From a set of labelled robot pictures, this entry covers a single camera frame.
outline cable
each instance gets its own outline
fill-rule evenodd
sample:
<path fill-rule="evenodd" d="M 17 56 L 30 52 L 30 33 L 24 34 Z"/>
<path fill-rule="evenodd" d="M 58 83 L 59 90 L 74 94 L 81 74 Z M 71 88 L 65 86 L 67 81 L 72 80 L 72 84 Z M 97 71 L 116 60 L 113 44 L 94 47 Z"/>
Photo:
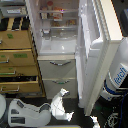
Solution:
<path fill-rule="evenodd" d="M 49 103 L 44 103 L 42 106 L 44 106 L 44 105 L 48 105 L 51 108 L 51 105 Z"/>
<path fill-rule="evenodd" d="M 112 114 L 108 117 L 104 128 L 106 128 L 106 125 L 108 124 L 108 126 L 110 128 L 114 128 L 114 126 L 118 123 L 118 113 L 114 113 L 114 107 L 113 107 L 113 112 Z"/>
<path fill-rule="evenodd" d="M 60 102 L 63 103 L 61 98 L 60 98 L 57 106 L 53 103 L 53 105 L 56 107 L 56 109 L 59 109 L 58 106 L 59 106 Z"/>
<path fill-rule="evenodd" d="M 7 128 L 8 124 L 4 127 L 4 128 Z"/>
<path fill-rule="evenodd" d="M 120 115 L 120 122 L 119 122 L 119 127 L 118 127 L 118 128 L 120 128 L 120 126 L 121 126 L 123 103 L 124 103 L 124 98 L 125 98 L 125 96 L 127 95 L 127 93 L 128 93 L 128 91 L 125 92 L 124 97 L 123 97 L 123 99 L 122 99 L 122 103 L 121 103 L 121 115 Z"/>
<path fill-rule="evenodd" d="M 4 122 L 4 120 L 2 120 L 1 122 L 0 122 L 0 124 L 2 124 Z"/>

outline cabinet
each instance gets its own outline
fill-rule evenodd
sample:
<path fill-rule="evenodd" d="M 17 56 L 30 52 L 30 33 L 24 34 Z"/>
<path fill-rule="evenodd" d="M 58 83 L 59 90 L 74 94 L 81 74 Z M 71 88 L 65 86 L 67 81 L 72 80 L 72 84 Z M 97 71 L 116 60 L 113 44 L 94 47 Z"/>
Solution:
<path fill-rule="evenodd" d="M 90 115 L 122 40 L 111 0 L 25 1 L 46 95 L 52 97 L 55 90 L 51 88 L 59 88 L 51 81 L 65 83 L 58 78 L 73 77 L 78 83 L 79 107 Z"/>
<path fill-rule="evenodd" d="M 45 96 L 30 28 L 12 31 L 14 19 L 0 31 L 0 93 Z"/>

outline label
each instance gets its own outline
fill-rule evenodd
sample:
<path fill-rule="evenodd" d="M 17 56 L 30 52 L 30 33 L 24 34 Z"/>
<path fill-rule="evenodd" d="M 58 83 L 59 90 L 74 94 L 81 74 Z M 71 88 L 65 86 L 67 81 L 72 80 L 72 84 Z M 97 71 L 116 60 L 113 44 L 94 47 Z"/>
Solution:
<path fill-rule="evenodd" d="M 128 73 L 128 68 L 125 65 L 120 64 L 114 76 L 112 77 L 112 80 L 117 87 L 121 86 L 125 77 L 127 76 L 127 73 Z"/>
<path fill-rule="evenodd" d="M 13 70 L 13 68 L 8 68 L 9 70 Z"/>
<path fill-rule="evenodd" d="M 59 84 L 65 84 L 64 82 L 59 82 Z"/>
<path fill-rule="evenodd" d="M 26 15 L 26 14 L 27 14 L 25 7 L 22 7 L 22 8 L 21 8 L 21 14 L 23 14 L 23 15 Z"/>
<path fill-rule="evenodd" d="M 9 39 L 13 39 L 13 35 L 12 34 L 7 34 Z"/>
<path fill-rule="evenodd" d="M 7 10 L 8 13 L 10 14 L 20 14 L 20 9 L 13 9 L 13 10 Z"/>
<path fill-rule="evenodd" d="M 6 58 L 6 56 L 5 55 L 1 55 L 1 58 Z"/>
<path fill-rule="evenodd" d="M 21 54 L 13 54 L 14 58 L 28 58 L 27 54 L 21 53 Z"/>

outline drawer handle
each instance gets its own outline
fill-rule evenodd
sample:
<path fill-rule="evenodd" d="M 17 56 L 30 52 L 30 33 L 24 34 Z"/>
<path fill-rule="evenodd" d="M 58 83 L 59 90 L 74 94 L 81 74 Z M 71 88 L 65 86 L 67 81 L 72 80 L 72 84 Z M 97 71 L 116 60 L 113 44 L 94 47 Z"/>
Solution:
<path fill-rule="evenodd" d="M 16 74 L 16 71 L 14 71 L 14 72 L 10 72 L 10 73 L 0 73 L 0 75 L 15 75 Z"/>
<path fill-rule="evenodd" d="M 54 83 L 56 83 L 56 84 L 66 84 L 66 83 L 68 83 L 68 82 L 70 82 L 69 80 L 66 80 L 66 81 L 64 81 L 64 82 L 57 82 L 57 81 L 52 81 L 52 82 L 54 82 Z"/>
<path fill-rule="evenodd" d="M 20 90 L 20 87 L 19 87 L 19 86 L 18 86 L 17 90 L 7 90 L 7 91 L 4 91 L 3 88 L 4 88 L 4 87 L 2 86 L 2 87 L 1 87 L 1 92 L 4 92 L 4 93 L 7 93 L 7 92 L 19 92 L 19 90 Z"/>
<path fill-rule="evenodd" d="M 55 63 L 55 62 L 53 62 L 53 61 L 51 61 L 50 63 L 53 64 L 53 65 L 57 65 L 57 66 L 64 66 L 64 65 L 66 65 L 66 64 L 71 63 L 71 61 L 66 62 L 66 63 L 63 63 L 63 64 L 57 64 L 57 63 Z"/>
<path fill-rule="evenodd" d="M 7 61 L 1 61 L 0 64 L 4 64 L 4 63 L 8 63 L 9 59 L 7 59 Z"/>

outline refrigerator drawer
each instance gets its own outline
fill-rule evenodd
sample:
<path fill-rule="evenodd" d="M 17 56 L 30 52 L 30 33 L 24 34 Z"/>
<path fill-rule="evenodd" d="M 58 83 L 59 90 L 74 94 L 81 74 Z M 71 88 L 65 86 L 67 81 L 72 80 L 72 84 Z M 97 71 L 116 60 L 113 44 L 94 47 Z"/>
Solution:
<path fill-rule="evenodd" d="M 0 7 L 4 17 L 24 17 L 27 15 L 25 6 Z"/>
<path fill-rule="evenodd" d="M 27 50 L 1 50 L 0 66 L 27 66 L 35 65 L 32 51 Z"/>
<path fill-rule="evenodd" d="M 31 48 L 28 31 L 2 31 L 0 32 L 0 49 Z"/>
<path fill-rule="evenodd" d="M 23 82 L 0 82 L 0 93 L 40 92 L 38 77 Z"/>
<path fill-rule="evenodd" d="M 48 99 L 52 99 L 61 88 L 70 91 L 70 95 L 64 98 L 77 98 L 77 80 L 76 79 L 55 79 L 55 80 L 43 80 L 46 96 Z"/>
<path fill-rule="evenodd" d="M 36 65 L 22 67 L 0 67 L 0 77 L 37 76 Z"/>
<path fill-rule="evenodd" d="M 39 60 L 42 78 L 75 78 L 75 60 Z"/>

